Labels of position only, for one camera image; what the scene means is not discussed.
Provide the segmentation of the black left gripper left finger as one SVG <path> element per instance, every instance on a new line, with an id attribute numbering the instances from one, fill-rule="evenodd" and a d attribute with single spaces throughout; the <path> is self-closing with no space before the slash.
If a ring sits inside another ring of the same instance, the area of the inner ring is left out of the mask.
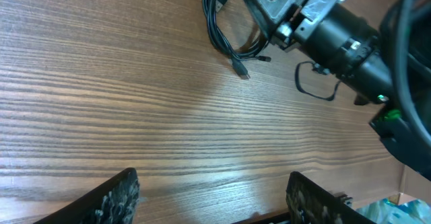
<path id="1" fill-rule="evenodd" d="M 128 167 L 35 224 L 130 224 L 139 198 L 137 171 Z"/>

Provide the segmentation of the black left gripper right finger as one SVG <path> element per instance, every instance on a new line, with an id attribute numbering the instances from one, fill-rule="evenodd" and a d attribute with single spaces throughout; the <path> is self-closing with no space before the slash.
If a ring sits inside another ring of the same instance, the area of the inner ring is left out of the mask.
<path id="1" fill-rule="evenodd" d="M 351 197 L 334 196 L 300 172 L 290 173 L 286 202 L 294 224 L 374 224 L 353 210 Z"/>

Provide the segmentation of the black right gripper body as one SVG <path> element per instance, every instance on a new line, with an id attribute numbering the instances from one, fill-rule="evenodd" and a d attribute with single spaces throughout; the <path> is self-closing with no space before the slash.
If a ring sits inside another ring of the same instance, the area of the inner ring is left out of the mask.
<path id="1" fill-rule="evenodd" d="M 308 40 L 337 0 L 243 0 L 266 39 L 285 49 Z"/>

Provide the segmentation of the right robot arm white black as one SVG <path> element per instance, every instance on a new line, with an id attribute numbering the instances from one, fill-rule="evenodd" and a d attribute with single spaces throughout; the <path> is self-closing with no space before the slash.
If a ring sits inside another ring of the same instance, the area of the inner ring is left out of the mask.
<path id="1" fill-rule="evenodd" d="M 430 4 L 398 0 L 379 29 L 344 0 L 243 0 L 260 31 L 282 50 L 299 48 L 318 73 L 381 105 L 370 121 L 401 163 L 430 177 Z"/>

